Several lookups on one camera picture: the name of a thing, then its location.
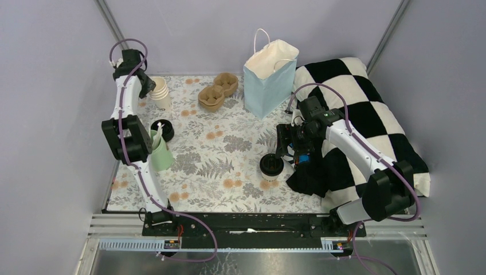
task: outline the black lid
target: black lid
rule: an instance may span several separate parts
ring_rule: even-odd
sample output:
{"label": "black lid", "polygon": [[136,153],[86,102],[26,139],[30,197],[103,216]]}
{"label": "black lid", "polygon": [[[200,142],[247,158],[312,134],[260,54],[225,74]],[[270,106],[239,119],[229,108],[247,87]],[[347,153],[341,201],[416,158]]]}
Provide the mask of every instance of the black lid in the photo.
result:
{"label": "black lid", "polygon": [[174,128],[172,127],[172,123],[166,119],[159,119],[155,120],[154,123],[152,123],[152,126],[150,126],[150,129],[157,131],[159,126],[157,124],[162,123],[162,138],[165,140],[165,142],[168,142],[174,137]]}
{"label": "black lid", "polygon": [[278,176],[284,171],[284,161],[275,154],[266,154],[260,159],[260,170],[267,176]]}

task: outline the white wall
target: white wall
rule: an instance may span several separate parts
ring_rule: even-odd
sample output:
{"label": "white wall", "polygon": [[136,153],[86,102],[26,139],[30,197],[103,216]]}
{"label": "white wall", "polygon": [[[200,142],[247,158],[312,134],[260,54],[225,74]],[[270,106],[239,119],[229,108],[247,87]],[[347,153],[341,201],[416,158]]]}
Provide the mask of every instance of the white wall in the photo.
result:
{"label": "white wall", "polygon": [[0,3],[0,274],[71,274],[114,164],[94,1]]}
{"label": "white wall", "polygon": [[[148,46],[148,73],[242,73],[265,29],[300,50],[298,65],[370,61],[401,0],[107,0],[125,37]],[[257,49],[267,43],[260,33]]]}
{"label": "white wall", "polygon": [[371,79],[429,165],[442,275],[484,274],[486,1],[414,1]]}

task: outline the light green container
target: light green container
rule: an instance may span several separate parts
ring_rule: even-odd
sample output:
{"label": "light green container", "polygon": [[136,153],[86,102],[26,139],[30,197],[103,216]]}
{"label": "light green container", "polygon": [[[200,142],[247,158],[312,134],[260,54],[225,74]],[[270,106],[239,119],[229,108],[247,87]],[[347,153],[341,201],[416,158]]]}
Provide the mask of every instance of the light green container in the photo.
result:
{"label": "light green container", "polygon": [[[150,130],[150,141],[154,142],[154,136],[157,131]],[[174,157],[172,153],[168,150],[165,140],[161,137],[160,143],[155,148],[152,148],[152,154],[150,154],[150,163],[152,168],[156,171],[162,171],[168,169],[172,162],[174,162]]]}

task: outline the gray floor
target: gray floor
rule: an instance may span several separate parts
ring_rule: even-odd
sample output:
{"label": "gray floor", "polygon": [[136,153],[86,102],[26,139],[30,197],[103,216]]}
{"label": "gray floor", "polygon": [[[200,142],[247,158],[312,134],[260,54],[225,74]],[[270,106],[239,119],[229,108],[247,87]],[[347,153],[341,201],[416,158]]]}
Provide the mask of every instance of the gray floor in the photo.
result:
{"label": "gray floor", "polygon": [[[360,255],[380,259],[398,274],[420,274],[412,246],[406,241],[359,241]],[[205,257],[199,253],[179,254],[179,258]],[[328,253],[218,253],[218,257],[206,263],[161,261],[155,253],[117,252],[99,250],[93,275],[103,274],[367,274],[358,260],[332,260]],[[367,262],[378,274],[392,274],[378,264]]]}

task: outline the black and white checkered pillow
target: black and white checkered pillow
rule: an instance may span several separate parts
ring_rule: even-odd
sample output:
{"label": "black and white checkered pillow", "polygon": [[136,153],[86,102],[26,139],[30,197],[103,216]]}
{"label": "black and white checkered pillow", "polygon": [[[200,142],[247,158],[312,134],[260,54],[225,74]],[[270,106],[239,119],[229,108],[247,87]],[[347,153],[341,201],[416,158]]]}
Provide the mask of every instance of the black and white checkered pillow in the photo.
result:
{"label": "black and white checkered pillow", "polygon": [[[356,130],[385,155],[410,163],[417,194],[429,196],[427,165],[415,153],[402,127],[368,79],[361,60],[341,58],[297,68],[294,90],[307,83],[323,83],[338,91],[348,104],[349,118]],[[344,113],[342,101],[326,88],[305,87],[297,94],[297,99],[302,101],[310,96],[316,96],[325,109],[339,108]],[[341,150],[327,140],[323,142],[319,161],[324,170],[322,182],[325,189],[319,191],[321,194],[314,193],[323,198],[322,205],[326,210],[363,195],[366,187],[364,176]]]}

